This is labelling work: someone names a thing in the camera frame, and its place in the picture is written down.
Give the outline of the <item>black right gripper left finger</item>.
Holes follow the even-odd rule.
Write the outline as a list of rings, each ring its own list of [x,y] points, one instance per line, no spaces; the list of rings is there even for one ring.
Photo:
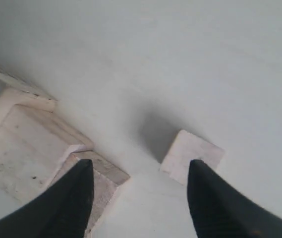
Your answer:
[[[0,238],[83,238],[93,205],[93,163],[79,160],[37,198],[0,219]]]

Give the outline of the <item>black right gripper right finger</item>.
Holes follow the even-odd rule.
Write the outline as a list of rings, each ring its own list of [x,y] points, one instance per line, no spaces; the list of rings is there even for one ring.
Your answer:
[[[192,160],[187,201],[199,238],[282,238],[282,219],[223,180],[205,162]]]

